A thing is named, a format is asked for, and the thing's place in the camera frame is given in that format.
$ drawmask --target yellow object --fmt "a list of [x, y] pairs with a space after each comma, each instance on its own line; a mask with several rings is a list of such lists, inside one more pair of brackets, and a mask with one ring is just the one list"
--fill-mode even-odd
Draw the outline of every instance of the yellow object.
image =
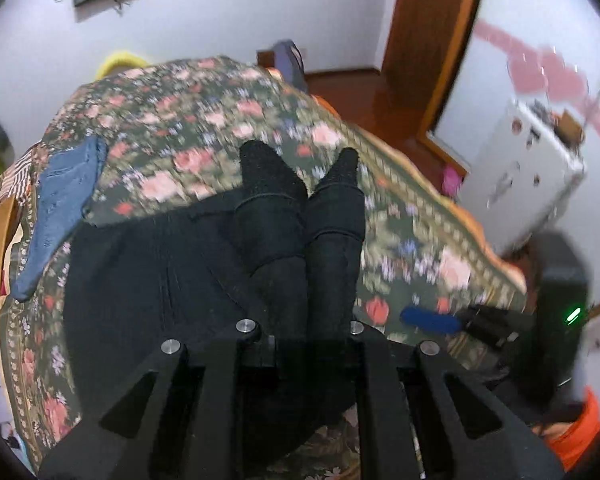
[[111, 54], [109, 57], [107, 57], [104, 63], [100, 65], [95, 80], [97, 81], [98, 79], [106, 77], [107, 75], [111, 74], [116, 68], [144, 68], [148, 65], [149, 63], [141, 57], [134, 56], [129, 52], [121, 50], [119, 52], [114, 52], [113, 54]]

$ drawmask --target blue jeans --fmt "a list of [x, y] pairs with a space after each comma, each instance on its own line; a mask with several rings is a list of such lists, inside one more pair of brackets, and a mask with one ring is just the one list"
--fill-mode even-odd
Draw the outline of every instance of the blue jeans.
[[106, 143], [93, 136], [49, 160], [40, 175], [38, 219], [27, 262], [11, 287], [16, 300], [31, 297], [51, 256], [82, 219], [82, 208], [93, 193], [106, 157]]

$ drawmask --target blue object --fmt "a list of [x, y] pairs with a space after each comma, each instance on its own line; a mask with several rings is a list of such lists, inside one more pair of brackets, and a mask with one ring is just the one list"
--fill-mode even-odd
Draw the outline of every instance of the blue object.
[[82, 207], [93, 193], [106, 157], [107, 145], [97, 136], [51, 156], [40, 175], [38, 220], [27, 262], [11, 287], [16, 300], [31, 297], [51, 256], [82, 219]]
[[405, 307], [400, 313], [400, 321], [427, 332], [455, 334], [462, 331], [462, 322], [451, 314], [438, 314], [414, 305]]

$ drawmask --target bed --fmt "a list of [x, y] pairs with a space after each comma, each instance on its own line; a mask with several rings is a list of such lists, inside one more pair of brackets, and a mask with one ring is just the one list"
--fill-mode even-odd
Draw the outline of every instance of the bed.
[[[96, 225], [147, 216], [240, 185], [242, 142], [258, 138], [295, 168], [309, 190], [344, 146], [360, 154], [366, 239], [355, 316], [394, 341], [431, 337], [403, 325], [400, 311], [419, 304], [454, 312], [472, 301], [523, 310], [525, 280], [495, 256], [480, 226], [441, 197], [404, 155], [337, 117], [335, 110], [271, 76], [225, 57], [178, 60], [132, 69], [87, 84], [71, 96], [30, 152], [30, 190], [55, 152], [98, 135], [109, 155], [86, 221]], [[36, 220], [29, 191], [8, 247], [9, 280], [22, 270]], [[46, 266], [25, 303], [0, 298], [1, 375], [18, 434], [34, 469], [80, 421], [62, 329], [71, 239]], [[466, 368], [486, 348], [465, 335], [441, 341]], [[355, 408], [263, 479], [353, 478], [359, 464]]]

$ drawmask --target wooden floor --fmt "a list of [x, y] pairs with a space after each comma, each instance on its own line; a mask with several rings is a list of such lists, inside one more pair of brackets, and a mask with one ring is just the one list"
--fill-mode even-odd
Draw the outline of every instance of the wooden floor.
[[415, 137], [424, 110], [397, 105], [379, 73], [322, 73], [307, 75], [306, 79], [309, 92], [330, 102], [344, 121], [357, 124], [403, 152], [441, 189], [444, 163]]

